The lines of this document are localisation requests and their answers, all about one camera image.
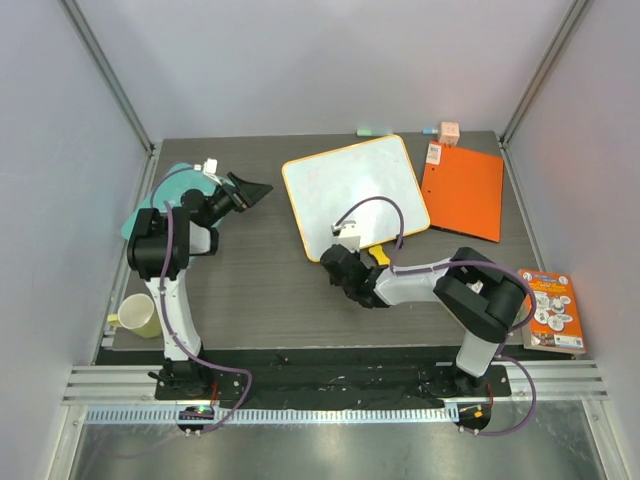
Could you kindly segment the yellow bone shaped eraser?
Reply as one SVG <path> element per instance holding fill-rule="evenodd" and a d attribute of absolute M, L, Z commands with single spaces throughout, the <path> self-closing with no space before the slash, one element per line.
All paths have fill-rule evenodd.
<path fill-rule="evenodd" d="M 381 245 L 374 245 L 368 248 L 368 254 L 375 260 L 379 266 L 389 266 L 391 263 L 390 258 L 386 255 L 384 248 Z"/>

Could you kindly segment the yellow framed whiteboard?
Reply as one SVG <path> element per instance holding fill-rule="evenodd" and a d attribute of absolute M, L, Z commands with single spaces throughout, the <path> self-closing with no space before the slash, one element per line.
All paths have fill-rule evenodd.
<path fill-rule="evenodd" d="M 399 206 L 406 236 L 423 232 L 431 219 L 404 143 L 390 135 L 314 154 L 282 166 L 285 188 L 307 258 L 331 246 L 331 226 L 361 200 L 384 196 Z"/>

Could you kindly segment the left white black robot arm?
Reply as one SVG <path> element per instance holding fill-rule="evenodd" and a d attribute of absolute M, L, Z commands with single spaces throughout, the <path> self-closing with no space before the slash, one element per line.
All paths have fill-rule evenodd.
<path fill-rule="evenodd" d="M 218 226 L 227 214 L 245 212 L 272 191 L 232 172 L 217 176 L 179 164 L 130 217 L 127 261 L 149 291 L 162 331 L 162 367 L 149 373 L 156 399 L 200 399 L 213 391 L 215 368 L 193 323 L 186 273 L 196 258 L 218 252 Z"/>

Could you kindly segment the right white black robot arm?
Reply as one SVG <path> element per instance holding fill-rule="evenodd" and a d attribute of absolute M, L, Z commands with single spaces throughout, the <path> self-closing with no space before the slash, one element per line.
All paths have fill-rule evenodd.
<path fill-rule="evenodd" d="M 462 247 L 440 262 L 411 267 L 368 266 L 360 255 L 333 245 L 320 264 L 330 283 L 364 308 L 436 302 L 460 323 L 465 335 L 451 371 L 457 391 L 472 395 L 488 381 L 487 370 L 516 328 L 526 300 L 536 297 L 525 279 Z"/>

